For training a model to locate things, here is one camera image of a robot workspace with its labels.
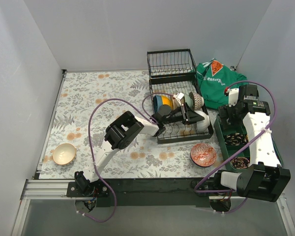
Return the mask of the black wire dish rack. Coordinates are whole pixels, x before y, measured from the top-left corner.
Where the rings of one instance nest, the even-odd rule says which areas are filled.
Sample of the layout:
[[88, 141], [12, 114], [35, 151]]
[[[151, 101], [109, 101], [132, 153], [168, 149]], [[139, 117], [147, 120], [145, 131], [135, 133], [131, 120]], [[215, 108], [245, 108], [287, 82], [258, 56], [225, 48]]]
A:
[[[196, 64], [190, 49], [150, 51], [147, 53], [149, 91], [172, 99], [174, 94], [190, 92], [201, 94], [196, 78]], [[208, 115], [204, 105], [200, 111]], [[199, 124], [175, 122], [165, 124], [165, 131], [158, 136], [159, 144], [209, 139], [213, 135], [210, 123], [201, 128]]]

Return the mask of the brown patterned bowl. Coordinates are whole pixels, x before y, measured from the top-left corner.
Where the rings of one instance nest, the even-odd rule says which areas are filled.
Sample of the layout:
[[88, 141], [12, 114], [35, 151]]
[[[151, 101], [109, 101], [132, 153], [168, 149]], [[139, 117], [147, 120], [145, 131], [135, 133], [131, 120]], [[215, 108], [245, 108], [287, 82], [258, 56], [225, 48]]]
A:
[[193, 102], [192, 110], [200, 110], [204, 106], [204, 98], [198, 93], [190, 92], [189, 97], [192, 99]]

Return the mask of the mint green bowl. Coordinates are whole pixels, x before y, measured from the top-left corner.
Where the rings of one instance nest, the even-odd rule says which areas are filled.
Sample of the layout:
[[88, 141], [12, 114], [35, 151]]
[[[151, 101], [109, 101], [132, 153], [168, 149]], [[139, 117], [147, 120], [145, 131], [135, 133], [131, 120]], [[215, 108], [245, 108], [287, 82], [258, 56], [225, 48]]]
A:
[[189, 106], [189, 108], [191, 109], [192, 107], [193, 107], [193, 100], [192, 100], [192, 98], [189, 96], [189, 95], [187, 95], [187, 94], [185, 94], [184, 95], [184, 99], [185, 99], [185, 103]]

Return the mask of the cream bowl with yellow stripe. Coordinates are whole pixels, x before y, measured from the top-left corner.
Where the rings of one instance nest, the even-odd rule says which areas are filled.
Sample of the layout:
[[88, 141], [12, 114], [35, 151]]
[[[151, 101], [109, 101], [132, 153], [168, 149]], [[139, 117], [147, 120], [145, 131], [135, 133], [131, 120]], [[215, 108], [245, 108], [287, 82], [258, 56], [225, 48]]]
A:
[[161, 99], [162, 99], [162, 104], [163, 104], [163, 105], [168, 105], [168, 106], [170, 106], [170, 108], [171, 108], [172, 110], [174, 109], [173, 101], [172, 101], [171, 98], [162, 95], [162, 96], [161, 96]]

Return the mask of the orange patterned bowl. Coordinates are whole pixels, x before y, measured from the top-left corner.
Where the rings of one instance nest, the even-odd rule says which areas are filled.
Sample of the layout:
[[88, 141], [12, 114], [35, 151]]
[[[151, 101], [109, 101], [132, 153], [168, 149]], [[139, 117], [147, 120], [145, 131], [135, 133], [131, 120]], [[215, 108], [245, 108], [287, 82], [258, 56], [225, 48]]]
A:
[[216, 161], [215, 149], [205, 143], [194, 145], [190, 151], [191, 160], [194, 164], [200, 167], [209, 167]]

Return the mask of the cream bowl with blue pattern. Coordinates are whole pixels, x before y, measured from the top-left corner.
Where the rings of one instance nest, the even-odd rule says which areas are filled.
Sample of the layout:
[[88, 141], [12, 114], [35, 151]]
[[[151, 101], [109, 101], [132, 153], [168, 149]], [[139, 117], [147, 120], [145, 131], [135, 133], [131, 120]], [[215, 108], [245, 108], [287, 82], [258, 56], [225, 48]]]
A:
[[58, 165], [69, 164], [76, 156], [76, 148], [69, 143], [61, 144], [53, 152], [53, 161]]

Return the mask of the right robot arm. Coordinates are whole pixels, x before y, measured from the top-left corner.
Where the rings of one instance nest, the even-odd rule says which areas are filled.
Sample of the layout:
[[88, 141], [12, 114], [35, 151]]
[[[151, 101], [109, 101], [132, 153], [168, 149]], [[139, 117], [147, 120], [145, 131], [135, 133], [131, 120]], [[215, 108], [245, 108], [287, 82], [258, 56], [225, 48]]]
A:
[[241, 197], [275, 202], [291, 174], [282, 167], [271, 130], [266, 127], [270, 122], [269, 104], [259, 100], [256, 85], [226, 88], [224, 94], [228, 104], [218, 108], [214, 124], [222, 152], [227, 158], [231, 156], [222, 142], [231, 137], [226, 131], [243, 131], [242, 137], [249, 145], [249, 165], [243, 171], [219, 170], [214, 175], [213, 191], [222, 196], [231, 189]]

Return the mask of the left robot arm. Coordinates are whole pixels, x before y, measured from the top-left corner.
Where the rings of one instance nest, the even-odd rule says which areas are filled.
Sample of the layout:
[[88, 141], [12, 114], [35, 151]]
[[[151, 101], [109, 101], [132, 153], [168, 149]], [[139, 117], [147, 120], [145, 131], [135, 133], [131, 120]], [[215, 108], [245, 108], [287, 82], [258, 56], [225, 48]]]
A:
[[94, 153], [91, 140], [90, 151], [92, 164], [83, 171], [75, 172], [76, 189], [85, 197], [99, 194], [100, 185], [107, 183], [100, 173], [105, 169], [113, 156], [128, 147], [139, 134], [157, 137], [165, 131], [165, 124], [183, 121], [187, 124], [210, 125], [209, 117], [200, 110], [192, 110], [188, 105], [181, 105], [174, 110], [169, 105], [161, 105], [151, 119], [140, 119], [126, 111], [107, 128], [103, 142], [97, 153]]

